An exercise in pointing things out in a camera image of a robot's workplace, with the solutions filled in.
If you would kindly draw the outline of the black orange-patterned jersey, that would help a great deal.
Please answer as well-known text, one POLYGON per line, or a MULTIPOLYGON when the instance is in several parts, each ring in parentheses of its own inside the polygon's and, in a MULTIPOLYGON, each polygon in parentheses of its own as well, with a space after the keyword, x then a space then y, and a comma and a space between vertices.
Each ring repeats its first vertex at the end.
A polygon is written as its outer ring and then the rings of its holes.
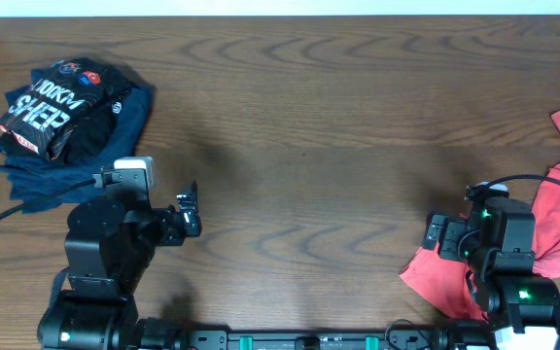
POLYGON ((122 101, 134 83, 111 64, 86 57, 60 60, 40 70, 0 119, 22 145, 43 154, 55 131, 107 101, 122 101))

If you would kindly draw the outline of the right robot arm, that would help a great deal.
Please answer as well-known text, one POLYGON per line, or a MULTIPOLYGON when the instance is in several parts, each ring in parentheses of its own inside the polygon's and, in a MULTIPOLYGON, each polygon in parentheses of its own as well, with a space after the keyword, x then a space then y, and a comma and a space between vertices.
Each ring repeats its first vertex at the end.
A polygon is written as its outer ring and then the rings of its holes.
POLYGON ((465 218, 428 216, 422 247, 469 269, 463 285, 487 315, 484 326, 459 321, 440 331, 436 349, 560 347, 560 293, 533 272, 535 223, 530 204, 500 191, 474 198, 465 218))

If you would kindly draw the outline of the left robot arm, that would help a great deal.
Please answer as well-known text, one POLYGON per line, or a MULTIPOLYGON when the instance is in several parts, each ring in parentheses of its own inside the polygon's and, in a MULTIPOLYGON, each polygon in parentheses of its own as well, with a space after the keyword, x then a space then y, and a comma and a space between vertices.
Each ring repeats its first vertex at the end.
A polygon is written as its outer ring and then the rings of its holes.
POLYGON ((201 234, 197 184, 177 203, 156 209, 146 184, 120 182, 77 206, 68 217, 68 266, 53 281, 38 327, 44 349, 186 349, 174 323, 140 318, 134 293, 160 246, 201 234))

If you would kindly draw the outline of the red t-shirt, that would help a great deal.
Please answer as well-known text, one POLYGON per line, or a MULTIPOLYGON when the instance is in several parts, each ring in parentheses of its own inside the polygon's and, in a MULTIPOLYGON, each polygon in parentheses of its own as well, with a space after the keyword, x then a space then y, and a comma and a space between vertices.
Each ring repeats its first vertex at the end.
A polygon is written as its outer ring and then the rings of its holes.
MULTIPOLYGON (((560 132, 560 111, 551 116, 560 132)), ((560 163, 548 176, 560 180, 560 163)), ((543 277, 560 277, 560 187, 541 183, 533 203, 536 229, 533 271, 543 277)), ((454 319, 485 320, 486 314, 472 300, 466 287, 468 269, 459 262, 442 260, 435 251, 418 249, 400 273, 404 283, 432 306, 454 319)))

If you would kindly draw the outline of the folded black shirt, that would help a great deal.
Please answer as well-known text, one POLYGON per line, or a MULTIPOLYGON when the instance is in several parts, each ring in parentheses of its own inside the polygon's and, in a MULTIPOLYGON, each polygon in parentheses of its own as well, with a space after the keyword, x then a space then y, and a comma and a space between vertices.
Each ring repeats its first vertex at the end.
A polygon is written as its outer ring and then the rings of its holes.
POLYGON ((115 131, 118 114, 113 112, 114 105, 122 106, 119 99, 101 103, 57 129, 43 154, 22 145, 12 131, 4 132, 0 136, 0 153, 61 163, 96 157, 115 131))

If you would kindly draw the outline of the folded navy blue shirt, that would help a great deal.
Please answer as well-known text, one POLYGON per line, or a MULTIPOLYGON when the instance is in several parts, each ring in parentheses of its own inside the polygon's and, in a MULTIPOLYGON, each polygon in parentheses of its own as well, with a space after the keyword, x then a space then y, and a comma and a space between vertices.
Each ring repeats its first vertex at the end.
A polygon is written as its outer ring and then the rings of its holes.
POLYGON ((120 102, 116 126, 106 145, 94 157, 64 161, 46 161, 31 155, 14 155, 10 141, 0 139, 0 153, 5 155, 0 172, 11 183, 10 199, 24 203, 90 180, 101 167, 118 158, 134 154, 136 143, 152 110, 155 89, 145 84, 133 86, 120 102))

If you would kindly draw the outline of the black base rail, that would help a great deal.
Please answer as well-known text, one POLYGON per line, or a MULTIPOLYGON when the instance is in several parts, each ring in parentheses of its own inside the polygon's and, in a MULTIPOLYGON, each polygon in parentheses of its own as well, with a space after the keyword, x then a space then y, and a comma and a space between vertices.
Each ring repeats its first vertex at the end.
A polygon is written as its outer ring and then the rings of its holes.
POLYGON ((167 350, 486 350, 497 347, 486 326, 454 322, 417 325, 399 319, 384 330, 233 331, 184 330, 140 337, 136 349, 167 350))

